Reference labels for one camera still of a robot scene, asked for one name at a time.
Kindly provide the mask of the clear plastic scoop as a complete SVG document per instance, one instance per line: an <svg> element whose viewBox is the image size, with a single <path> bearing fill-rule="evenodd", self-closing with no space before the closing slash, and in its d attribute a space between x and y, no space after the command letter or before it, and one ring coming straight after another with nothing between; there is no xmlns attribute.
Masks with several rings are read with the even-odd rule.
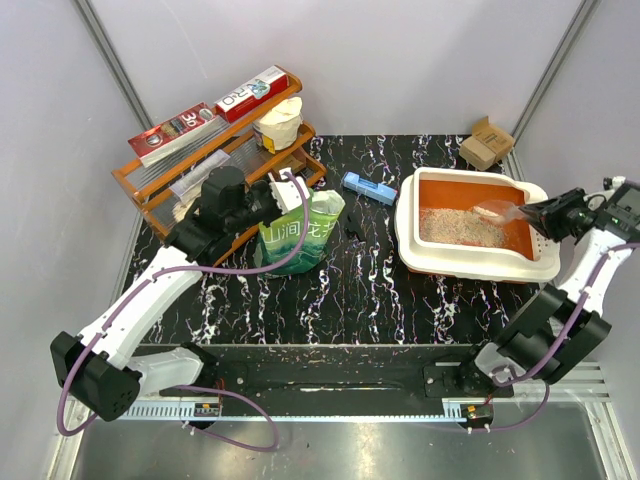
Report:
<svg viewBox="0 0 640 480"><path fill-rule="evenodd" d="M496 225L525 219L525 214L518 205L505 200L487 200L473 206L471 211Z"/></svg>

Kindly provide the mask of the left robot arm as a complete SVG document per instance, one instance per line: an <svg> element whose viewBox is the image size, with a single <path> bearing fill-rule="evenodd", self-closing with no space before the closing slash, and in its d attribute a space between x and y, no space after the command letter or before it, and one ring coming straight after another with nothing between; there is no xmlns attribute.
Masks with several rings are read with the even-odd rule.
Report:
<svg viewBox="0 0 640 480"><path fill-rule="evenodd" d="M64 421L69 396L94 417L113 421L144 395L182 385L199 396L213 390L218 361L194 343L145 356L134 352L166 310L231 248L242 230L281 216L276 199L280 186L274 179L247 185L236 167L213 169L201 185L200 196L143 274L78 334L62 331L52 340L52 362L62 389L59 423Z"/></svg>

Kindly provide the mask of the green litter bag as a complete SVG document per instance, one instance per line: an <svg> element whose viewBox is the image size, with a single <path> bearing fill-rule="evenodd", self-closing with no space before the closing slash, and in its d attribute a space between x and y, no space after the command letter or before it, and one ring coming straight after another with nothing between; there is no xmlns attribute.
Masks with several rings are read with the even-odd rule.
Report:
<svg viewBox="0 0 640 480"><path fill-rule="evenodd" d="M280 277L303 274L314 268L326 255L326 244L338 223L345 201L335 190L315 191L309 200L309 221L304 221L304 211L298 207L273 221L269 227L259 225L259 238L254 252L257 268L277 263L294 249L301 238L304 226L307 233L296 254L281 267L267 272Z"/></svg>

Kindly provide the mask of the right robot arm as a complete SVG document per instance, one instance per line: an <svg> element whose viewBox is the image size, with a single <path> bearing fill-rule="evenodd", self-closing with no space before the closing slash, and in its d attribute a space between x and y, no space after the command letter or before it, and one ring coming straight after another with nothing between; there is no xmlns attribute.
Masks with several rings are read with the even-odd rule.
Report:
<svg viewBox="0 0 640 480"><path fill-rule="evenodd" d="M598 205L581 188L538 203L492 200L475 207L487 220L523 220L544 238L575 240L574 259L558 286L544 285L498 337L472 350L455 371L460 392L476 396L529 379L552 385L607 337L604 296L616 270L639 247L639 186L607 178Z"/></svg>

